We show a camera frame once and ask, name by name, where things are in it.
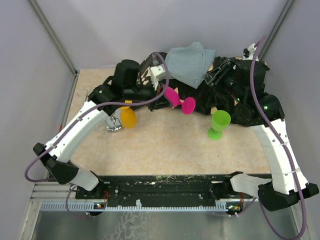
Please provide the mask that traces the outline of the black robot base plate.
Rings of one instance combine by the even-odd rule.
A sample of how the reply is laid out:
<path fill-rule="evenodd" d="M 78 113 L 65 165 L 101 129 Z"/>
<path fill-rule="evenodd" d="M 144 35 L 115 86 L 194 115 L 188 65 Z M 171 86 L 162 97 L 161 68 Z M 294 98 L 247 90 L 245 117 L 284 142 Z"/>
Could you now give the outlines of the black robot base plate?
<path fill-rule="evenodd" d="M 214 207 L 223 199 L 251 198 L 227 184 L 222 174 L 101 176 L 92 191 L 76 190 L 77 200 L 106 200 L 109 207 Z"/>

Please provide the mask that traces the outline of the green wine glass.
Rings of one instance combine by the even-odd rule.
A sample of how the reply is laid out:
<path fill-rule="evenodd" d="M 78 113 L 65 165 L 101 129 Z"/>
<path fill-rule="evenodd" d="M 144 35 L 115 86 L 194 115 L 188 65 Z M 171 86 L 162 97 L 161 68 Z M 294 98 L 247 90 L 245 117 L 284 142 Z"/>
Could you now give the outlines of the green wine glass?
<path fill-rule="evenodd" d="M 221 139 L 222 132 L 231 123 L 231 116 L 224 110 L 217 110 L 211 118 L 211 128 L 207 131 L 207 136 L 214 141 Z"/>

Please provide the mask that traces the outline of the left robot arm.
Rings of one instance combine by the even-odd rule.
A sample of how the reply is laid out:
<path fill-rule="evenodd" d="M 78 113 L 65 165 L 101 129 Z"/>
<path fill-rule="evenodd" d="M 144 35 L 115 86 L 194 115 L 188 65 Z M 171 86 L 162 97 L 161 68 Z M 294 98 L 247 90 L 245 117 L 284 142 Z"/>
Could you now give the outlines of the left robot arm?
<path fill-rule="evenodd" d="M 150 73 L 151 86 L 139 85 L 140 64 L 122 60 L 112 76 L 93 88 L 80 111 L 55 137 L 34 145 L 35 160 L 41 161 L 59 184 L 80 187 L 95 199 L 101 197 L 103 181 L 94 172 L 74 164 L 71 157 L 91 131 L 117 109 L 150 105 L 164 96 L 170 82 L 169 70 L 165 62 L 154 66 L 158 68 L 162 73 Z"/>

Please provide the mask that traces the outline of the orange wine glass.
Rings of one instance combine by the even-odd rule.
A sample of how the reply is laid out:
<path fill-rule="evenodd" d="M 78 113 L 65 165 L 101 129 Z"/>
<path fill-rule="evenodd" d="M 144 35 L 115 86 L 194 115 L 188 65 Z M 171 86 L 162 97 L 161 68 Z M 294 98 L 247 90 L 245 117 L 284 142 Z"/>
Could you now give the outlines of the orange wine glass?
<path fill-rule="evenodd" d="M 120 109 L 120 122 L 124 128 L 132 129 L 137 123 L 138 119 L 135 112 L 129 106 L 122 106 Z"/>

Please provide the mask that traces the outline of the pink wine glass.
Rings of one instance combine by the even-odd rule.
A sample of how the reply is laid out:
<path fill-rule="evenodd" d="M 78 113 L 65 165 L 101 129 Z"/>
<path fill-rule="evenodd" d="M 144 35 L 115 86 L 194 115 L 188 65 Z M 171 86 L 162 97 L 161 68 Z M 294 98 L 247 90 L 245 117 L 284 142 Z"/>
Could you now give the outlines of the pink wine glass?
<path fill-rule="evenodd" d="M 196 100 L 193 97 L 188 96 L 186 99 L 183 100 L 179 95 L 178 87 L 172 88 L 167 86 L 166 84 L 164 84 L 163 87 L 167 87 L 164 93 L 164 97 L 170 102 L 171 108 L 180 106 L 181 111 L 185 115 L 190 115 L 194 112 L 196 108 Z"/>

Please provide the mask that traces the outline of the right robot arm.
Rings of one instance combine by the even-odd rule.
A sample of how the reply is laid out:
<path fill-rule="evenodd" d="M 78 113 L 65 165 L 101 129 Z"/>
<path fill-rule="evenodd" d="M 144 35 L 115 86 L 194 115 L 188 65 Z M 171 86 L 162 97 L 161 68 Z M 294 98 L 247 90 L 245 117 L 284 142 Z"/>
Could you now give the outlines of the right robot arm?
<path fill-rule="evenodd" d="M 320 190 L 307 180 L 297 163 L 279 99 L 265 92 L 268 70 L 264 62 L 216 57 L 204 81 L 213 91 L 217 109 L 230 114 L 232 124 L 254 131 L 271 170 L 271 179 L 267 180 L 240 172 L 232 174 L 223 185 L 224 194 L 235 198 L 243 192 L 257 197 L 273 212 L 313 197 Z"/>

